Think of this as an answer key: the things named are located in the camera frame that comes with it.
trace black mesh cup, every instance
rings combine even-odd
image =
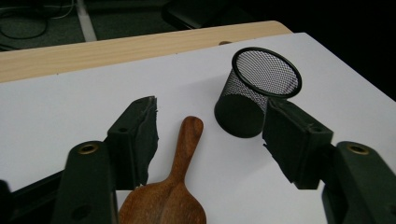
[[[283,56],[261,48],[238,50],[219,100],[215,117],[227,133],[241,138],[262,131],[268,97],[287,99],[302,87],[298,70]]]

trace wooden surface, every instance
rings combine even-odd
[[[128,195],[120,209],[121,224],[206,223],[204,208],[184,182],[203,130],[200,119],[184,118],[171,173],[164,181],[139,187]]]
[[[277,21],[141,35],[96,42],[0,53],[0,82],[126,63],[269,35],[290,34]]]

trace wooden scoop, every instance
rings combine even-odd
[[[162,182],[132,191],[120,209],[121,224],[206,223],[204,208],[189,193],[184,179],[204,124],[186,117],[180,127],[169,176]]]

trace floor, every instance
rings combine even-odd
[[[1,5],[0,0],[0,49],[32,49],[86,41],[72,0],[50,0],[44,6],[8,0],[12,1],[13,5]],[[96,39],[105,40],[176,31],[161,17],[161,7],[166,2],[85,0],[85,6]]]

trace wooden table edge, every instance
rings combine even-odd
[[[210,48],[217,46],[221,41],[237,42],[291,33],[291,30],[278,21],[260,21],[1,52],[0,82]]]

